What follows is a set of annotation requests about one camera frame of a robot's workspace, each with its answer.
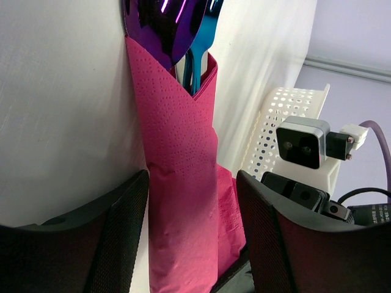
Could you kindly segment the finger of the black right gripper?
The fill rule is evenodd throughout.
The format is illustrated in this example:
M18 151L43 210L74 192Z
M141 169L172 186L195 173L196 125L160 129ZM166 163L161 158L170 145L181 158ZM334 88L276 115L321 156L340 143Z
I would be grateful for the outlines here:
M239 258L224 272L212 287L211 293L251 293L254 281L249 261L249 250L245 245Z

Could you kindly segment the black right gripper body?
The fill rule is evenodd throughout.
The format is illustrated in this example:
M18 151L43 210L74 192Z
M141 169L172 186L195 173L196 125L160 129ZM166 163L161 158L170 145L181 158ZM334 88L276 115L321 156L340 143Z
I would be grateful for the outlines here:
M359 226L373 226L390 222L390 203L343 206L343 202L347 199L368 192L377 192L389 197L388 190L376 187L355 189L334 201L325 191L271 172L263 174L261 183L277 194L315 213L335 220Z

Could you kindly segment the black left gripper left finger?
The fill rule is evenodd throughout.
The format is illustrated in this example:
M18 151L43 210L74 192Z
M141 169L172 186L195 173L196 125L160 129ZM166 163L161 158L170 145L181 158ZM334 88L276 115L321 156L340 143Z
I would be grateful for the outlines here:
M145 170L41 225L1 227L2 292L128 292L148 197Z

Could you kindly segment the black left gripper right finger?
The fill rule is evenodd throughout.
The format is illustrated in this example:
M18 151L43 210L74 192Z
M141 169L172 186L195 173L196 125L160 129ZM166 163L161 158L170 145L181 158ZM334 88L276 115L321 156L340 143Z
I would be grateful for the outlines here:
M256 292L389 292L390 224L311 211L239 171L236 189Z

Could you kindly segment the pink paper napkin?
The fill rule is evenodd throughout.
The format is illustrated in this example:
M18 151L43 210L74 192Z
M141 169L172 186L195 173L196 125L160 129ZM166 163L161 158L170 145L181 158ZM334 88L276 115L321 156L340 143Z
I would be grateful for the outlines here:
M217 163L217 62L190 95L135 40L126 48L150 174L150 291L209 292L246 243L236 181Z

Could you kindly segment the purple metal spoon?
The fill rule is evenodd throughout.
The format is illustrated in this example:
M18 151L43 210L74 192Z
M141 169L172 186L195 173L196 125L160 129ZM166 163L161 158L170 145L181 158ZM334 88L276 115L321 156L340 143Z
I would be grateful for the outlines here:
M124 0L126 35L170 70L192 45L207 3L206 0Z

